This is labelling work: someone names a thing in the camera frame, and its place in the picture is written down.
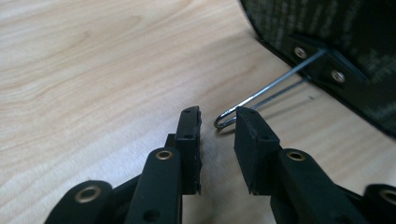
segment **wooden table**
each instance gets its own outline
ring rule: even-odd
[[[203,189],[184,197],[184,223],[274,222],[269,197],[248,194],[233,134],[212,123],[289,69],[237,1],[2,1],[0,223],[43,223],[76,184],[139,175],[191,105],[203,113]],[[396,185],[395,141],[321,89],[259,112],[339,185]]]

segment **wood grain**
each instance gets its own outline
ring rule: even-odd
[[[233,134],[212,122],[288,69],[236,1],[1,1],[0,222],[43,223],[76,184],[140,174],[199,105],[203,190],[184,198],[184,223],[273,223],[268,197],[248,195]],[[341,186],[396,185],[395,141],[322,90],[260,112]]]

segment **metal grommet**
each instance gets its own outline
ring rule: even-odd
[[[334,78],[334,80],[336,80],[339,83],[343,83],[346,81],[346,77],[344,76],[344,74],[337,70],[332,70],[332,78]]]
[[[157,152],[157,154],[155,154],[155,157],[157,157],[158,160],[166,161],[173,157],[173,153],[171,151],[163,150]]]
[[[390,189],[382,189],[379,195],[388,203],[396,205],[396,192]]]
[[[290,151],[287,153],[288,157],[294,161],[304,161],[305,155],[301,154],[300,152]]]
[[[102,190],[96,185],[90,185],[80,190],[75,197],[78,203],[88,203],[95,200],[101,194]]]
[[[305,59],[306,58],[306,52],[304,49],[300,48],[300,47],[296,47],[294,49],[294,53],[297,55],[297,57],[301,58],[301,59]]]

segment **metal rivet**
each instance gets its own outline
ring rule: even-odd
[[[343,83],[346,81],[346,77],[344,76],[344,74],[337,70],[332,70],[332,78],[334,78],[334,80],[336,80],[339,83]]]
[[[392,203],[393,205],[396,205],[396,192],[390,189],[382,189],[379,191],[379,195],[387,201],[388,203]]]
[[[96,185],[90,185],[85,189],[80,190],[75,197],[78,203],[88,203],[95,200],[101,194],[101,189]]]
[[[294,49],[294,53],[297,55],[297,57],[299,57],[299,58],[301,58],[301,59],[306,58],[305,50],[302,49],[302,48],[300,48],[300,47],[296,47],[296,48]]]
[[[173,153],[171,151],[163,150],[157,152],[157,154],[155,154],[155,157],[157,157],[158,160],[166,161],[173,157]]]
[[[294,161],[304,161],[305,155],[301,154],[300,152],[290,151],[288,152],[288,157]]]

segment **metal wire hook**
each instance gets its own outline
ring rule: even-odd
[[[297,66],[295,66],[292,69],[290,69],[289,72],[287,72],[284,75],[282,75],[281,77],[277,78],[276,80],[274,80],[273,82],[271,82],[267,86],[263,87],[261,90],[259,90],[259,91],[255,92],[254,94],[250,95],[246,100],[242,101],[238,105],[235,105],[235,106],[231,107],[230,109],[224,111],[222,114],[220,114],[216,118],[215,122],[213,123],[214,126],[217,129],[223,129],[223,128],[227,127],[227,126],[230,126],[231,124],[234,124],[235,121],[236,121],[236,116],[233,116],[230,119],[227,119],[226,121],[224,121],[222,123],[220,123],[220,122],[225,117],[227,117],[230,114],[232,114],[238,106],[245,105],[245,104],[249,103],[250,101],[256,99],[257,97],[261,96],[262,94],[266,93],[267,91],[271,90],[274,86],[276,86],[280,82],[286,80],[288,77],[291,77],[292,75],[294,75],[295,73],[297,73],[301,69],[305,68],[307,65],[311,64],[312,62],[314,62],[316,59],[318,59],[321,56],[325,55],[327,52],[328,52],[327,49],[319,49],[318,52],[316,52],[314,55],[312,55],[311,57],[307,58],[302,63],[299,63],[299,64],[297,64]],[[264,100],[258,102],[257,104],[252,106],[251,109],[256,109],[256,108],[258,108],[258,107],[270,102],[271,100],[275,99],[277,96],[279,96],[279,95],[285,93],[286,91],[289,91],[289,90],[299,86],[300,84],[302,84],[302,83],[304,83],[306,81],[309,81],[310,79],[311,79],[311,77],[305,77],[302,80],[289,85],[285,89],[283,89],[281,91],[278,91],[277,93],[269,96],[268,98],[265,98]]]

